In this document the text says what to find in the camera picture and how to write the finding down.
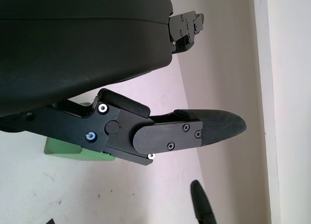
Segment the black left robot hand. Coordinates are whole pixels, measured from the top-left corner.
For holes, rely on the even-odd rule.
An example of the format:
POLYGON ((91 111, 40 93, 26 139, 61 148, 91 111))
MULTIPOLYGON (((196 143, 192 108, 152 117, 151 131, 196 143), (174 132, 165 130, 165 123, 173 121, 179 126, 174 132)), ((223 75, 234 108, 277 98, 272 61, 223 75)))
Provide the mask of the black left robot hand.
POLYGON ((171 0, 0 0, 0 129, 147 166, 246 130, 222 110, 149 107, 106 89, 166 67, 203 29, 171 0))

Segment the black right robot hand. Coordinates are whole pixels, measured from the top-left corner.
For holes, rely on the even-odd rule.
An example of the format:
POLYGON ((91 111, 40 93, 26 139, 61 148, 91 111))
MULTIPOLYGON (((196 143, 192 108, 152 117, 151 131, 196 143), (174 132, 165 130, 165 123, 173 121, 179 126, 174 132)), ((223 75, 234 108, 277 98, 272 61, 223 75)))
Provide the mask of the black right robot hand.
POLYGON ((193 180, 190 193, 194 213, 199 224, 216 224, 216 219, 207 195, 198 180, 193 180))

